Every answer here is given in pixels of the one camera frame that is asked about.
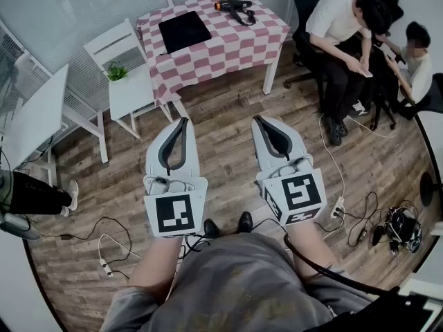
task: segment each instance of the black hose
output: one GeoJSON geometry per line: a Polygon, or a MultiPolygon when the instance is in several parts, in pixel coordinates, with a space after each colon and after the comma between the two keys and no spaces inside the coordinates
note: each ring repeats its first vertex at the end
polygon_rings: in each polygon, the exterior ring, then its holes
{"type": "Polygon", "coordinates": [[[317,272],[319,272],[320,274],[331,278],[333,280],[338,281],[339,283],[345,284],[347,286],[350,286],[351,288],[357,289],[358,291],[363,291],[364,293],[367,294],[373,294],[373,295],[378,295],[378,296],[382,296],[385,294],[388,294],[389,292],[383,289],[379,289],[379,288],[375,288],[374,286],[369,286],[363,283],[358,283],[352,279],[346,278],[338,273],[332,272],[331,270],[324,268],[322,266],[319,266],[318,264],[315,264],[314,262],[308,260],[308,258],[306,258],[305,256],[303,256],[301,253],[299,253],[296,248],[292,245],[292,243],[289,240],[289,236],[288,234],[286,234],[284,236],[284,243],[286,244],[286,246],[288,246],[288,248],[301,260],[303,260],[306,264],[308,264],[309,266],[311,266],[314,270],[316,270],[317,272]]]}

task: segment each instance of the white shoe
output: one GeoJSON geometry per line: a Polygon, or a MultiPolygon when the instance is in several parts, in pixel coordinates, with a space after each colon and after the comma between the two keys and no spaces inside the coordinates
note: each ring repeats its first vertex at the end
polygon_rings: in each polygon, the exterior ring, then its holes
{"type": "Polygon", "coordinates": [[[365,107],[361,104],[360,100],[352,106],[353,109],[350,111],[351,117],[360,117],[368,114],[369,112],[366,111],[365,107]]]}
{"type": "Polygon", "coordinates": [[[69,216],[69,209],[67,207],[62,207],[62,211],[60,212],[61,216],[64,216],[65,218],[69,216]]]}
{"type": "Polygon", "coordinates": [[[66,192],[71,196],[72,199],[71,205],[68,206],[68,208],[74,212],[77,210],[78,205],[78,183],[76,180],[71,180],[71,182],[69,182],[69,188],[66,192]]]}

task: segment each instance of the dark hair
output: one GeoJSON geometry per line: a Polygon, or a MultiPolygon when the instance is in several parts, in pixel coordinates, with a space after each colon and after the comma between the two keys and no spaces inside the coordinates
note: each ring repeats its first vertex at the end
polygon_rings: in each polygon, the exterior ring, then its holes
{"type": "Polygon", "coordinates": [[[392,15],[387,5],[381,0],[357,0],[356,7],[361,9],[368,28],[376,35],[388,32],[392,24],[392,15]]]}
{"type": "Polygon", "coordinates": [[[414,40],[417,48],[428,48],[431,44],[431,37],[427,29],[417,22],[411,22],[406,29],[408,41],[414,40]]]}

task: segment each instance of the white t-shirt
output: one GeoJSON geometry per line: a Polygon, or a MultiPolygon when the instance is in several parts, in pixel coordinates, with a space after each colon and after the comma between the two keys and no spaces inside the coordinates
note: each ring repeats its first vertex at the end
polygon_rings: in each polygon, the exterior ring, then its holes
{"type": "Polygon", "coordinates": [[[352,0],[320,0],[306,23],[306,32],[327,39],[333,45],[360,31],[371,38],[371,31],[360,26],[352,12],[352,0]]]}
{"type": "MultiPolygon", "coordinates": [[[[422,100],[428,93],[432,84],[432,64],[429,53],[421,58],[408,57],[406,47],[401,49],[401,57],[408,65],[407,69],[400,69],[401,74],[412,87],[412,98],[415,103],[422,100]]],[[[399,100],[403,100],[404,96],[399,91],[399,100]]]]}

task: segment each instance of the black tablet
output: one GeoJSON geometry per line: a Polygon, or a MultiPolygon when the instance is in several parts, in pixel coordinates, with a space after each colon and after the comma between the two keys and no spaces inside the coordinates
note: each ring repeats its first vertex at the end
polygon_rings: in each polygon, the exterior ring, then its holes
{"type": "Polygon", "coordinates": [[[159,28],[169,54],[212,38],[195,11],[160,22],[159,28]]]}

